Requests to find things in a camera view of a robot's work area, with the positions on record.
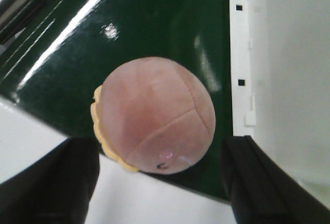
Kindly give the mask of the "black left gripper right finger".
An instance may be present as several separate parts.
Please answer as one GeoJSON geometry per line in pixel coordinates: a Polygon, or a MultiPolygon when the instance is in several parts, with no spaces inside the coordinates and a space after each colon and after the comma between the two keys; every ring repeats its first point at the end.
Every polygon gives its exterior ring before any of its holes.
{"type": "Polygon", "coordinates": [[[220,172],[236,223],[329,223],[329,209],[276,165],[250,136],[224,139],[220,172]]]}

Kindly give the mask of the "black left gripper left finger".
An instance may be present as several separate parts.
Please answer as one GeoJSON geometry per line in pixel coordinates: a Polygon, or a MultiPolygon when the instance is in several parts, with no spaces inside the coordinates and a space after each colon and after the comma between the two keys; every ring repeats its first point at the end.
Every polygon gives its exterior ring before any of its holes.
{"type": "Polygon", "coordinates": [[[65,140],[1,183],[1,223],[84,223],[99,173],[96,140],[65,140]]]}

